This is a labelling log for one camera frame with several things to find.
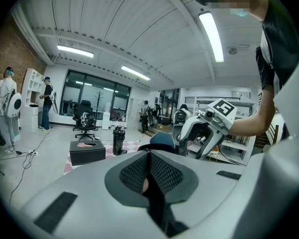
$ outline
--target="white t-shirt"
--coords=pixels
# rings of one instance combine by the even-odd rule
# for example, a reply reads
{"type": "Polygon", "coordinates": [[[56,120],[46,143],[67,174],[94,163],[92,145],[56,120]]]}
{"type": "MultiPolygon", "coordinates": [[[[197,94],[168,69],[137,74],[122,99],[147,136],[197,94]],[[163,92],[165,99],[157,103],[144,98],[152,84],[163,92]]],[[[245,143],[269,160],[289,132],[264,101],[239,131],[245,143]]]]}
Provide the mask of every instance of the white t-shirt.
{"type": "Polygon", "coordinates": [[[6,111],[13,89],[16,91],[16,82],[12,78],[0,80],[0,116],[3,116],[6,111]]]}

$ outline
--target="ceiling light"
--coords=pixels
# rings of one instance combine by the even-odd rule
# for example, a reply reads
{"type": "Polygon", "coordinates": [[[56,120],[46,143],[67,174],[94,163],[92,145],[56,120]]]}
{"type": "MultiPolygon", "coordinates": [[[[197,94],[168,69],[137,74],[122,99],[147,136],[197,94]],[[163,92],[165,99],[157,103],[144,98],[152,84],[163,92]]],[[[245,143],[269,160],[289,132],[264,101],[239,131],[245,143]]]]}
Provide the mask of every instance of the ceiling light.
{"type": "Polygon", "coordinates": [[[136,71],[134,71],[134,70],[132,70],[132,69],[126,67],[126,66],[122,66],[122,69],[125,70],[125,71],[128,71],[129,73],[135,74],[135,75],[137,75],[137,76],[139,76],[139,77],[141,77],[141,78],[143,78],[143,79],[145,79],[145,80],[147,80],[147,81],[150,80],[149,77],[146,77],[145,75],[140,74],[140,73],[138,73],[138,72],[136,72],[136,71]]]}
{"type": "Polygon", "coordinates": [[[93,58],[94,54],[91,52],[87,52],[84,50],[78,50],[78,49],[74,49],[74,48],[70,48],[70,47],[66,47],[66,46],[61,46],[61,45],[57,45],[59,50],[64,50],[64,51],[69,51],[69,52],[73,52],[73,53],[77,53],[80,55],[84,55],[90,58],[93,58]]]}
{"type": "MultiPolygon", "coordinates": [[[[114,90],[111,90],[111,89],[108,89],[108,88],[103,88],[103,89],[105,89],[105,90],[109,90],[109,91],[114,91],[114,90]]],[[[115,90],[115,93],[118,93],[118,91],[117,90],[115,90]]]]}
{"type": "Polygon", "coordinates": [[[210,12],[202,13],[199,15],[199,19],[208,35],[216,62],[224,62],[223,48],[213,15],[210,12]]]}

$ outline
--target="person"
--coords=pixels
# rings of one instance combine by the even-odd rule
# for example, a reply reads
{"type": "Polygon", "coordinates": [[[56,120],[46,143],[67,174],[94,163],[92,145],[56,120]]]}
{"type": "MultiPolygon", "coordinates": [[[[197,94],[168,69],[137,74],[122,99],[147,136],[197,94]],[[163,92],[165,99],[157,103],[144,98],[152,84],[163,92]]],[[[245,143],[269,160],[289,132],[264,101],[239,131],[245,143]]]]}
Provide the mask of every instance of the person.
{"type": "MultiPolygon", "coordinates": [[[[283,86],[299,62],[299,34],[288,11],[279,0],[211,0],[217,6],[249,13],[262,23],[261,45],[256,60],[262,82],[262,100],[258,112],[248,118],[235,120],[229,133],[254,136],[268,130],[275,114],[274,78],[283,86]]],[[[287,136],[284,126],[283,135],[287,136]]]]}
{"type": "Polygon", "coordinates": [[[4,80],[0,80],[0,133],[7,146],[4,151],[6,154],[15,153],[14,132],[12,118],[6,115],[6,109],[13,90],[16,91],[16,82],[12,79],[13,69],[7,67],[4,72],[4,80]]]}
{"type": "Polygon", "coordinates": [[[142,121],[142,133],[149,131],[148,126],[148,109],[149,109],[149,102],[146,100],[144,101],[144,106],[140,112],[141,114],[141,121],[142,121]]]}
{"type": "Polygon", "coordinates": [[[45,91],[44,94],[40,96],[41,99],[44,98],[44,103],[43,103],[43,114],[42,114],[42,123],[39,128],[42,129],[42,131],[48,131],[50,130],[49,126],[49,111],[52,106],[52,101],[50,100],[50,95],[52,93],[52,86],[50,83],[50,77],[45,77],[44,78],[44,83],[45,83],[45,91]]]}

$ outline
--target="sneaker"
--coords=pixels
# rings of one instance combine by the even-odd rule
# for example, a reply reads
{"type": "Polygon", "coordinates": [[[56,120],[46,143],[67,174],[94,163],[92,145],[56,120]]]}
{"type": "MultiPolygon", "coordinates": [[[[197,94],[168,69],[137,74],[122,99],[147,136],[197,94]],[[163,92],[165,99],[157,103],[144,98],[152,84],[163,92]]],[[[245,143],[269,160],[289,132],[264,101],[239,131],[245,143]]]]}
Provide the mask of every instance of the sneaker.
{"type": "Polygon", "coordinates": [[[14,154],[14,153],[15,153],[15,150],[14,150],[12,147],[9,147],[9,148],[6,149],[4,152],[5,152],[5,154],[14,154]]]}

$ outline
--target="window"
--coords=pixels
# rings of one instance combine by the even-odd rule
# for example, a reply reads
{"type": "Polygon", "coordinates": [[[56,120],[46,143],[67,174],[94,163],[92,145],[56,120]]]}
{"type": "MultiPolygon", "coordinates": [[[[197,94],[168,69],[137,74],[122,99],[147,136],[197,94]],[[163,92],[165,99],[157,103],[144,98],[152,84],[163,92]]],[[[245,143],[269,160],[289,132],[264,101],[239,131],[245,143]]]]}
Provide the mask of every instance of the window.
{"type": "Polygon", "coordinates": [[[64,95],[63,95],[63,101],[79,101],[80,96],[80,90],[81,88],[74,88],[70,86],[65,86],[64,89],[64,95]]]}
{"type": "Polygon", "coordinates": [[[113,108],[111,110],[110,120],[122,121],[127,112],[127,106],[130,95],[130,88],[117,84],[114,92],[113,108]]]}
{"type": "Polygon", "coordinates": [[[165,97],[172,99],[173,98],[173,90],[165,90],[165,97]]]}
{"type": "Polygon", "coordinates": [[[111,114],[115,112],[113,118],[117,118],[117,115],[125,114],[130,90],[129,87],[112,81],[69,71],[64,84],[60,114],[73,116],[82,100],[87,100],[91,102],[93,111],[97,112],[97,120],[103,118],[105,111],[111,114]]]}
{"type": "Polygon", "coordinates": [[[75,85],[82,85],[85,75],[77,72],[70,71],[68,77],[66,77],[67,83],[72,83],[75,85]]]}
{"type": "Polygon", "coordinates": [[[93,111],[110,112],[115,83],[93,76],[87,76],[84,82],[81,100],[91,102],[93,111]]]}
{"type": "Polygon", "coordinates": [[[162,116],[169,117],[172,120],[178,103],[179,89],[163,90],[160,92],[159,104],[162,107],[162,116]]]}

